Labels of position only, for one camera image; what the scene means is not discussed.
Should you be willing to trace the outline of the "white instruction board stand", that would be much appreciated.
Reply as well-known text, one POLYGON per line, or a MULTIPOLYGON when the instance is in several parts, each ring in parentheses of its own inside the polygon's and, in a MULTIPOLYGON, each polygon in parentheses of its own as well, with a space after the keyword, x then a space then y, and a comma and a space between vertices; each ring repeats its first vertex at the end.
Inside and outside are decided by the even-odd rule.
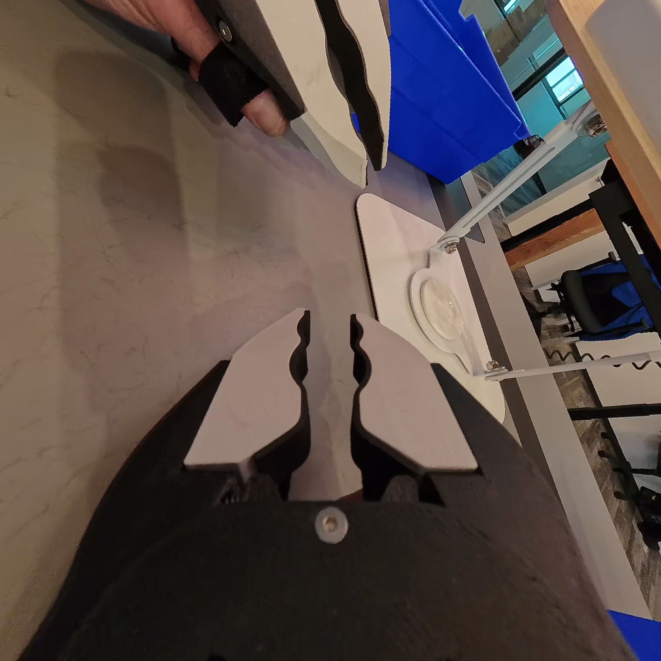
POLYGON ((615 358, 601 358, 587 362, 557 364, 544 368, 509 371, 494 361, 483 361, 474 338, 482 333, 481 324, 473 325, 469 312, 474 306, 471 293, 459 291, 465 279, 459 257, 454 257, 461 240, 473 227, 512 194, 524 182, 566 149, 578 137, 589 133, 602 134, 607 122, 601 117, 594 100, 583 104, 569 119, 564 120, 543 139, 543 143, 527 156, 497 186, 475 204, 458 222, 446 231, 428 251, 428 266, 415 272, 410 278, 410 306, 418 326, 427 339, 440 350, 454 354, 470 377, 487 381, 502 381, 522 377, 558 374, 567 371, 635 364, 644 365, 660 361, 660 352, 647 352, 615 358))

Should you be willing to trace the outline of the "black office chair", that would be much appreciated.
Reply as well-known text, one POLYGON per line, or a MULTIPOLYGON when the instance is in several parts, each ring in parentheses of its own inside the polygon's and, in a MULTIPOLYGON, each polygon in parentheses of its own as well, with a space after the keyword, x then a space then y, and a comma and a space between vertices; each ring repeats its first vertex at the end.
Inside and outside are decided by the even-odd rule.
POLYGON ((615 266, 566 271, 560 281, 551 286, 558 294, 558 304, 551 305, 541 315, 564 315, 570 336, 585 342, 618 340, 653 332, 656 328, 649 328, 643 322, 624 323, 629 309, 616 300, 611 291, 629 280, 628 272, 615 266))

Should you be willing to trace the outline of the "blue cloth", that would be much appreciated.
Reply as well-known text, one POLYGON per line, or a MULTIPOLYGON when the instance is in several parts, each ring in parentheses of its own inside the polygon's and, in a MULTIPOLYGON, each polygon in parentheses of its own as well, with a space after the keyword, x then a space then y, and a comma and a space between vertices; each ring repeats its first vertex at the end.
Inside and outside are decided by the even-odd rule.
POLYGON ((640 299, 638 291, 635 289, 630 280, 615 286, 611 293, 616 298, 616 300, 623 303, 629 309, 629 312, 625 313, 625 324, 629 325, 643 322, 645 326, 652 328, 652 318, 650 317, 646 307, 640 299))

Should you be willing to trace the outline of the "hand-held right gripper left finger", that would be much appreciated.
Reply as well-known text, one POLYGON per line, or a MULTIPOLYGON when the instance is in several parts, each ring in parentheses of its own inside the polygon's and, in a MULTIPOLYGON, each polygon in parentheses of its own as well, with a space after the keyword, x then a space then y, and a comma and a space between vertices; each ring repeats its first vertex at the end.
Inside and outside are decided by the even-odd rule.
POLYGON ((230 359, 186 454, 189 470, 268 476, 288 500, 311 449, 310 310, 297 308, 245 342, 230 359))

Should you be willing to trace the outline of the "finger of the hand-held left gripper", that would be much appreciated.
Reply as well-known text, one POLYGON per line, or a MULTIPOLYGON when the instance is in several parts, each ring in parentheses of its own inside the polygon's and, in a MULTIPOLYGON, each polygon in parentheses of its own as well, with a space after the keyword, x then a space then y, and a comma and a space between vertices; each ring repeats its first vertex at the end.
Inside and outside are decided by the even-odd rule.
POLYGON ((350 127, 349 106, 337 87, 326 31, 314 1, 257 1, 287 72, 303 102, 293 132, 326 167, 352 184, 367 183, 366 148, 350 127))
POLYGON ((387 162, 391 108, 388 1, 317 1, 331 70, 375 171, 387 162))

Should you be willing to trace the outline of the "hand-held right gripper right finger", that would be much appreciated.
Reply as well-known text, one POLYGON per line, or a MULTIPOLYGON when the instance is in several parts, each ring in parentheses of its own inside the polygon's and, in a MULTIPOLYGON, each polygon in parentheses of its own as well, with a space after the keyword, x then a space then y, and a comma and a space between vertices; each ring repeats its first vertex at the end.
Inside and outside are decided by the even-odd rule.
POLYGON ((356 313, 350 319, 357 384, 350 451, 366 501, 379 501, 393 479, 415 492, 436 474, 479 470, 458 419, 430 361, 405 338, 356 313))

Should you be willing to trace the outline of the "wooden desk with black legs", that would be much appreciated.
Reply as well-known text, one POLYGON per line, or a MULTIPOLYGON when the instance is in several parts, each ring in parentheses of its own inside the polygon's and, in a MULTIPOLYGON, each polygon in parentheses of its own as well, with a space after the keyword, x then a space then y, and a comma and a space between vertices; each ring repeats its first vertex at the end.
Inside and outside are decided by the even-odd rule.
POLYGON ((508 238, 501 247, 515 270, 589 236, 607 233, 617 256, 574 270, 615 266, 628 272, 652 318, 653 333, 659 335, 660 246, 613 159, 606 162, 601 181, 602 187, 586 201, 508 238))

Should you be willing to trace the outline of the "person's left hand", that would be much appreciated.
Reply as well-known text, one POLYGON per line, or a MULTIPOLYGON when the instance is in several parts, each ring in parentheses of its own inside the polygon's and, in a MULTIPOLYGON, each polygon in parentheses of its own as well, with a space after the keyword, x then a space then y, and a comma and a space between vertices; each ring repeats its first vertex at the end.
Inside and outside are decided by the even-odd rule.
POLYGON ((289 128, 285 113, 267 84, 227 47, 195 1, 85 1, 106 22, 138 45, 150 48, 170 38, 170 63, 186 68, 209 94, 226 121, 236 127, 243 117, 270 137, 289 128))

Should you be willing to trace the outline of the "blue plastic bin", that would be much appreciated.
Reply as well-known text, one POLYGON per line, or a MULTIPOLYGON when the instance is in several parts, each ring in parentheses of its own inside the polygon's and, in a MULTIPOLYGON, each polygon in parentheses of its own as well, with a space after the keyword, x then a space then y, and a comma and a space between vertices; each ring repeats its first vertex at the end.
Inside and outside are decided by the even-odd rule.
POLYGON ((660 660, 660 622, 609 610, 638 660, 660 660))
POLYGON ((461 1, 339 1, 380 20, 390 54, 386 155, 451 183, 530 136, 484 31, 461 1))

